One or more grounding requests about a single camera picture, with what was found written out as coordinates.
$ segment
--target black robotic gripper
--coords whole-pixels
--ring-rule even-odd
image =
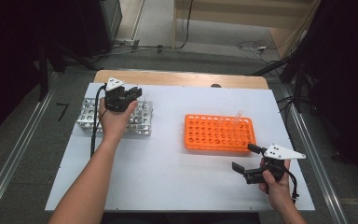
[[[260,154],[261,152],[264,158],[264,165],[261,165],[258,169],[245,170],[243,166],[232,162],[232,169],[235,172],[243,175],[247,184],[266,183],[263,177],[263,172],[265,170],[269,170],[275,177],[276,181],[280,181],[282,179],[285,170],[284,161],[265,157],[264,153],[267,151],[267,149],[264,147],[258,147],[256,145],[249,144],[248,148],[257,154]]]
[[[141,88],[133,87],[125,91],[124,87],[120,86],[105,93],[105,107],[111,111],[124,112],[129,104],[140,96],[142,96]]]

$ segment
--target orange test tube rack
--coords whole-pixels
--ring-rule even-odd
[[[249,143],[255,144],[255,133],[248,118],[185,116],[185,146],[188,149],[249,152]]]

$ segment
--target human arm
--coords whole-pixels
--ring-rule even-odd
[[[132,102],[123,113],[105,112],[104,98],[101,99],[100,116],[105,112],[101,118],[103,140],[62,197],[49,223],[101,222],[116,149],[135,108],[136,102]]]
[[[290,161],[284,161],[284,166],[289,169]],[[282,179],[277,182],[268,170],[263,172],[266,183],[259,184],[259,188],[268,194],[268,201],[272,208],[281,216],[283,223],[307,223],[292,201],[289,189],[289,174],[284,173]]]

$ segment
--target white tabletop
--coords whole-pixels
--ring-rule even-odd
[[[101,84],[89,84],[85,97],[95,97]],[[231,169],[234,161],[246,169],[259,167],[261,155],[197,151],[185,148],[186,114],[242,116],[254,124],[256,143],[291,147],[272,91],[139,86],[153,102],[152,134],[124,137],[117,149],[105,211],[260,211],[271,210],[257,185]],[[97,146],[101,137],[97,137]],[[77,125],[62,158],[46,205],[57,206],[90,159],[90,134]],[[304,177],[293,160],[300,194],[299,210],[314,210]]]

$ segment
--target black curtain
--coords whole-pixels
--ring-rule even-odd
[[[32,8],[23,2],[0,1],[0,125],[39,82]]]
[[[323,0],[295,63],[316,79],[309,97],[340,156],[358,165],[358,1]],[[283,80],[295,74],[286,70]]]

